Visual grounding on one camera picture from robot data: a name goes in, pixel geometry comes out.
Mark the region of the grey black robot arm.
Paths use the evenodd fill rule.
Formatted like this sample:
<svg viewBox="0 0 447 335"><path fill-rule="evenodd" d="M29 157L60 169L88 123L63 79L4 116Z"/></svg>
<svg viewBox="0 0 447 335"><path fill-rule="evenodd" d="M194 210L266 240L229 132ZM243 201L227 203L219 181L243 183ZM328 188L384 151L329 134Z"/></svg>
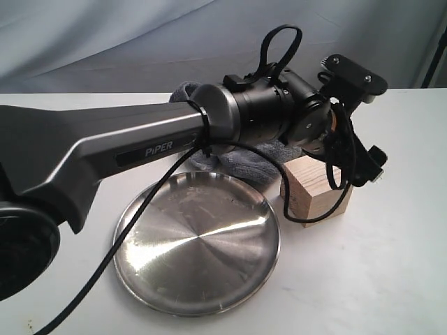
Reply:
<svg viewBox="0 0 447 335"><path fill-rule="evenodd" d="M35 281L53 261L58 227L85 224L100 182L112 175L213 143L296 144L341 168L355 186L375 180L386 155L349 136L351 114L384 94L379 75L335 54L315 89L274 64L245 77L202 84L183 102L87 110L1 106L1 298Z"/></svg>

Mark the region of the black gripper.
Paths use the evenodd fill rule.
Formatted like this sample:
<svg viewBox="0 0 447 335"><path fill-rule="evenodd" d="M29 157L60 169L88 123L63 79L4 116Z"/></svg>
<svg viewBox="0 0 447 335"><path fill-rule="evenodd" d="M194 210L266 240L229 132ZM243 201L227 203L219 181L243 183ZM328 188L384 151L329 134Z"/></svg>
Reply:
<svg viewBox="0 0 447 335"><path fill-rule="evenodd" d="M326 177L331 187L362 187L383 174L387 155L377 146L366 149L341 103L331 105L332 125L324 138Z"/></svg>

